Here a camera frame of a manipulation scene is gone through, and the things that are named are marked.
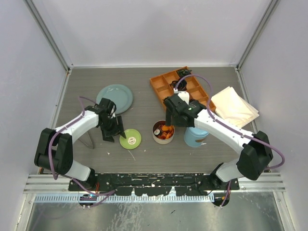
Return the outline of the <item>blue cylindrical lunch container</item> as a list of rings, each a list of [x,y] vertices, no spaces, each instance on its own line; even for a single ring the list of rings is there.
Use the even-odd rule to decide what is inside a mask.
[[[184,141],[190,147],[199,147],[208,136],[208,132],[198,128],[188,127],[184,133]]]

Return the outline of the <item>silver metal bowl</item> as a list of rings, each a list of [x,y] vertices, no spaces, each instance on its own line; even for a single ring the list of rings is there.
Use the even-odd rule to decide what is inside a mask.
[[[170,143],[170,142],[173,140],[173,137],[174,137],[174,135],[173,135],[173,137],[172,137],[171,139],[168,139],[168,140],[160,140],[160,139],[158,139],[157,137],[154,136],[153,131],[152,131],[152,135],[153,135],[153,139],[154,139],[158,144],[168,144],[168,143]]]

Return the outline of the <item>blue lid with strap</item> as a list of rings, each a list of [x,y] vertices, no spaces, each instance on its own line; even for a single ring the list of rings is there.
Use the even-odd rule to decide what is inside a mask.
[[[209,133],[205,130],[189,127],[185,131],[184,139],[187,142],[198,143],[202,142],[208,136],[208,134]]]

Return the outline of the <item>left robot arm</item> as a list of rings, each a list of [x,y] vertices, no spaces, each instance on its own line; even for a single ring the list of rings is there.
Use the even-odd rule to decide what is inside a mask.
[[[55,129],[45,128],[38,141],[34,164],[50,170],[54,179],[59,175],[71,178],[85,191],[96,186],[95,170],[74,160],[73,144],[92,128],[100,128],[104,141],[114,142],[114,136],[125,138],[121,116],[115,106],[88,106],[68,123]]]

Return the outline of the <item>grey-blue plate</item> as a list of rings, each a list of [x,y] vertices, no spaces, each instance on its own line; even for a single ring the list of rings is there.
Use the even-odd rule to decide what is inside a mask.
[[[112,84],[104,87],[96,97],[96,103],[100,103],[102,98],[111,100],[116,105],[116,115],[127,111],[133,103],[132,91],[125,85]]]

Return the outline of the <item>pile of food pieces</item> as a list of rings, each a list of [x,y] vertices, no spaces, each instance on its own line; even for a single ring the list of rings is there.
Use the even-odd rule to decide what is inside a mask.
[[[171,139],[174,135],[175,128],[173,126],[166,126],[164,120],[158,121],[154,124],[153,134],[160,140]]]

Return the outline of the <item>green round lid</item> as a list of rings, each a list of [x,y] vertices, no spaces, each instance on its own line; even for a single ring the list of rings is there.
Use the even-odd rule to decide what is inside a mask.
[[[141,143],[141,134],[135,129],[126,129],[125,130],[126,138],[120,136],[119,142],[120,145],[128,150],[137,148]]]

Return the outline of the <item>metal tongs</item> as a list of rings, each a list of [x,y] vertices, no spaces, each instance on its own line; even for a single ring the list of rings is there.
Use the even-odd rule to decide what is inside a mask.
[[[95,146],[94,146],[92,137],[91,137],[91,135],[90,135],[89,132],[87,132],[87,137],[88,137],[88,139],[89,139],[89,143],[86,143],[86,142],[84,142],[84,141],[81,141],[81,142],[82,142],[86,147],[88,147],[89,149],[94,149]]]

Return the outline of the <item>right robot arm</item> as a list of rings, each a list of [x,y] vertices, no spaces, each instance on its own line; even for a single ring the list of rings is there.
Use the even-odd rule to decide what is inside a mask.
[[[231,125],[224,126],[197,100],[186,103],[168,97],[164,105],[168,125],[207,131],[238,154],[238,158],[219,164],[211,172],[209,184],[214,189],[221,190],[230,180],[241,177],[257,180],[273,159],[268,136],[262,131],[254,134]]]

